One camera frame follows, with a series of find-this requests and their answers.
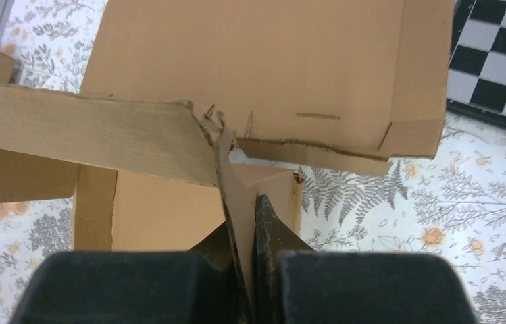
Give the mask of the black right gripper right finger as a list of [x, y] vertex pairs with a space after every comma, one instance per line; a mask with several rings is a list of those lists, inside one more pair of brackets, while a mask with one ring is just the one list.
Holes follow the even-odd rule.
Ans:
[[255, 208], [260, 323], [475, 323], [464, 288], [442, 257], [318, 252], [261, 195]]

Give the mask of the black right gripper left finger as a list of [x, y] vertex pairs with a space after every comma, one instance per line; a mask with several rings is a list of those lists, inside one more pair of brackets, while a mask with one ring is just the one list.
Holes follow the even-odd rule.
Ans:
[[247, 323], [228, 229], [182, 252], [59, 252], [32, 275], [12, 323]]

